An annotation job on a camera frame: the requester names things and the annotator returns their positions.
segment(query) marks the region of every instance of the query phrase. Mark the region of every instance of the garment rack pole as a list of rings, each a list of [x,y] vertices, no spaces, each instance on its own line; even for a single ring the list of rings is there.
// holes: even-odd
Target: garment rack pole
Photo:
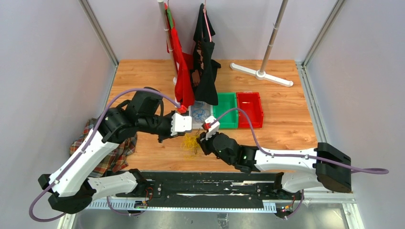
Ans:
[[[259,73],[263,74],[265,72],[265,68],[268,62],[268,58],[270,57],[271,49],[273,48],[274,40],[276,39],[278,28],[280,27],[281,19],[283,19],[284,11],[286,10],[288,0],[283,0],[281,3],[280,11],[278,12],[278,16],[276,19],[276,23],[274,24],[273,32],[271,33],[270,40],[268,42],[268,46],[266,49],[265,56],[263,58],[262,66],[260,67]]]
[[[173,67],[174,67],[174,79],[173,82],[175,83],[177,80],[177,66],[176,66],[176,62],[174,61],[174,56],[173,56],[173,47],[171,46],[171,41],[170,41],[170,30],[169,30],[169,24],[167,22],[167,18],[166,18],[166,9],[164,7],[164,1],[163,0],[158,0],[159,3],[159,8],[160,8],[160,14],[162,16],[162,20],[163,20],[163,25],[164,25],[164,30],[166,32],[166,43],[167,43],[167,47],[169,49],[169,53],[170,53],[170,57],[171,57],[171,61],[173,62]]]
[[[273,32],[271,33],[270,41],[268,42],[266,53],[263,58],[263,62],[262,62],[260,69],[253,70],[253,69],[246,68],[241,65],[235,64],[235,63],[231,63],[231,68],[233,70],[242,72],[242,73],[246,73],[248,75],[252,75],[258,80],[268,80],[273,83],[277,83],[279,85],[283,85],[286,87],[291,87],[294,84],[292,81],[281,79],[281,78],[275,77],[273,75],[269,75],[265,72],[268,58],[270,56],[271,49],[273,48],[274,40],[276,39],[278,28],[280,27],[281,19],[283,18],[284,11],[286,10],[287,3],[288,3],[288,0],[283,0],[283,2],[281,3],[280,11],[278,12],[276,23],[274,24]]]

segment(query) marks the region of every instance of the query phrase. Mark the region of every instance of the folded plaid cloth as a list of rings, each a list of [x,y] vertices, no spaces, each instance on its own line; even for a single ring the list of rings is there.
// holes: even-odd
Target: folded plaid cloth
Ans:
[[[89,131],[96,124],[97,119],[90,119],[87,121],[83,134],[73,142],[70,146],[70,155],[72,155],[79,146],[84,142]],[[107,170],[112,170],[114,173],[122,170],[128,166],[127,156],[135,152],[135,145],[137,144],[137,135],[125,140],[117,149],[110,152],[90,173],[89,177],[102,177]]]

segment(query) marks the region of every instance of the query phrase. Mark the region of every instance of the red connector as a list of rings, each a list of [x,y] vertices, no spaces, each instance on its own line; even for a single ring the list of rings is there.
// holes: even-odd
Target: red connector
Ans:
[[[204,123],[204,124],[202,125],[202,128],[203,128],[204,130],[208,130],[209,128],[211,128],[211,123]]]
[[[187,107],[185,107],[184,105],[181,105],[179,108],[177,108],[177,111],[178,111],[180,114],[184,114],[184,113],[186,113],[186,111],[187,111]]]

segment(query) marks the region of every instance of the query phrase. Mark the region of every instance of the black garment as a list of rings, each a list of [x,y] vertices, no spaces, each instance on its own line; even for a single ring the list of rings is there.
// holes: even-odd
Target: black garment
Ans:
[[[215,60],[211,60],[215,43],[210,42],[203,9],[204,4],[201,4],[193,38],[195,41],[195,47],[192,53],[194,69],[190,71],[190,81],[196,101],[203,101],[210,105],[218,105],[215,79],[218,68],[220,68],[221,65]],[[208,15],[207,21],[212,37],[215,35],[215,31],[211,26]]]

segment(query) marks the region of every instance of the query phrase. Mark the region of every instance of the red plastic tray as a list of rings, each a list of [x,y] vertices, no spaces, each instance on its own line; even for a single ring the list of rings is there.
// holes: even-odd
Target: red plastic tray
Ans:
[[[260,95],[258,92],[252,93],[237,92],[236,101],[238,107],[244,110],[247,116],[249,116],[249,119],[252,122],[252,126],[254,128],[263,127],[264,114],[262,109],[262,103],[260,101]],[[246,117],[241,112],[239,112],[238,127],[249,128],[249,123]]]

